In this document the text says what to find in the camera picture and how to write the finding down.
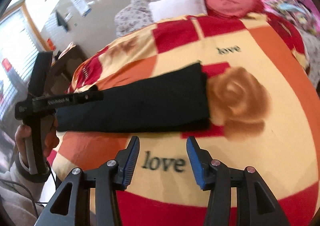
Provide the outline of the person left hand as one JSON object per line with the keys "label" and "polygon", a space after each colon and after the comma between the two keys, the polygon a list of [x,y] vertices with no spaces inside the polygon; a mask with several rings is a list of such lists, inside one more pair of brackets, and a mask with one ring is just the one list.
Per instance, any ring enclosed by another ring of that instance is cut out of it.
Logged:
{"label": "person left hand", "polygon": [[[45,147],[43,150],[43,156],[45,158],[49,157],[50,153],[54,148],[56,148],[59,145],[59,138],[56,135],[56,129],[57,129],[57,120],[54,120],[54,123],[52,127],[50,128],[50,131],[46,135],[45,138]],[[18,151],[21,156],[21,160],[24,163],[26,167],[29,167],[28,159],[27,159],[27,152],[25,149],[25,140],[31,136],[31,128],[27,125],[20,125],[15,133],[15,141],[18,148]]]}

